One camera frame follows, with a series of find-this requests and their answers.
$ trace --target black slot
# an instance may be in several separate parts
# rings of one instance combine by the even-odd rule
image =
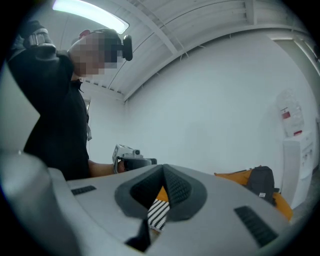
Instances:
[[[79,188],[75,188],[75,189],[71,189],[71,192],[74,196],[76,195],[80,195],[80,194],[83,194],[83,193],[87,193],[89,191],[92,191],[92,190],[96,190],[97,188],[90,185],[90,186],[84,186],[84,187],[79,187]]]
[[[234,209],[260,247],[277,238],[277,234],[248,206]]]

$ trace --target white wall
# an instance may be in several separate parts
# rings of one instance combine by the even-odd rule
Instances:
[[[281,187],[285,132],[275,100],[285,88],[296,91],[318,155],[317,104],[304,75],[265,35],[206,47],[161,71],[127,101],[125,143],[161,164],[210,174],[266,165]]]
[[[92,139],[87,142],[89,158],[97,163],[111,164],[116,144],[124,143],[126,136],[125,105],[90,89],[89,85],[82,85],[81,90],[84,98],[91,100],[89,126]]]
[[[39,117],[4,62],[0,73],[0,150],[23,150]]]

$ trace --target black bag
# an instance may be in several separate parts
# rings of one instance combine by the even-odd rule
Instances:
[[[251,171],[248,182],[245,186],[258,197],[276,205],[273,198],[275,191],[275,180],[272,170],[267,166],[259,166]]]

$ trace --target orange fabric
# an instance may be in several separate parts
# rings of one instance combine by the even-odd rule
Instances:
[[[161,188],[156,199],[161,200],[161,201],[165,201],[165,202],[169,202],[168,195],[167,195],[167,192],[165,191],[164,187]]]
[[[214,173],[214,175],[234,181],[240,185],[247,185],[251,171],[252,169],[231,173]],[[288,221],[290,221],[292,216],[294,215],[292,209],[290,208],[290,205],[280,193],[274,192],[273,198],[275,199],[276,208],[288,219]]]
[[[247,185],[251,171],[252,170],[250,169],[232,173],[214,173],[214,175],[234,181],[240,185]]]
[[[273,198],[275,199],[276,208],[280,212],[282,212],[282,214],[288,219],[288,221],[290,221],[292,216],[294,215],[294,212],[292,211],[290,205],[280,193],[274,192]]]

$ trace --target fluorescent light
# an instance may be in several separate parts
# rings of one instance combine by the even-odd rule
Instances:
[[[110,12],[80,0],[56,0],[52,9],[82,16],[109,29],[114,29],[118,34],[122,34],[129,27],[128,23]]]

